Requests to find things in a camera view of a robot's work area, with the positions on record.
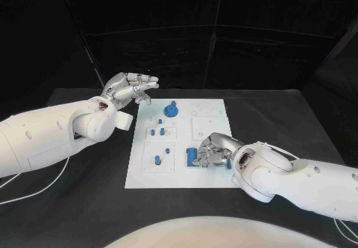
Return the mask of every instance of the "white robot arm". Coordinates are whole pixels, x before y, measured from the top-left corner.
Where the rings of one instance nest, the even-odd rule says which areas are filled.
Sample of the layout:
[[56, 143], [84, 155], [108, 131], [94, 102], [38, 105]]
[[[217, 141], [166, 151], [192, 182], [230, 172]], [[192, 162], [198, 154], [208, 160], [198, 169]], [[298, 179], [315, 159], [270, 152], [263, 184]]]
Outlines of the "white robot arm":
[[221, 167], [231, 163], [233, 182], [259, 201], [276, 194], [299, 208], [339, 220], [358, 222], [358, 169], [313, 160], [289, 159], [261, 142], [246, 145], [212, 133], [204, 140], [194, 164]]
[[41, 169], [87, 146], [104, 141], [117, 127], [129, 130], [133, 116], [119, 111], [136, 99], [150, 97], [158, 77], [119, 73], [100, 97], [33, 110], [0, 122], [0, 178]]

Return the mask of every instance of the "black table surface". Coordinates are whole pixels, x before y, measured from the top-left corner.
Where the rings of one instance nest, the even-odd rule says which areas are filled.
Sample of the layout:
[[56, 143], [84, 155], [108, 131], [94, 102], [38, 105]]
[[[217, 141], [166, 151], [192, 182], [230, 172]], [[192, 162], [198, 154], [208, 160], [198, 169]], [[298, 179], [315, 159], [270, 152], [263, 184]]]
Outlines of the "black table surface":
[[[56, 89], [48, 105], [87, 100], [98, 94], [100, 89]], [[233, 136], [246, 144], [263, 141], [300, 158], [344, 164], [298, 90], [156, 89], [149, 95], [224, 99]], [[134, 116], [130, 130], [117, 129], [108, 140], [71, 157], [49, 189], [0, 205], [0, 247], [104, 247], [150, 224], [202, 215], [259, 220], [332, 245], [351, 246], [332, 219], [300, 210], [280, 196], [261, 203], [241, 189], [124, 189], [137, 109], [134, 103], [123, 109]], [[23, 173], [2, 188], [0, 201], [39, 191], [64, 163]]]

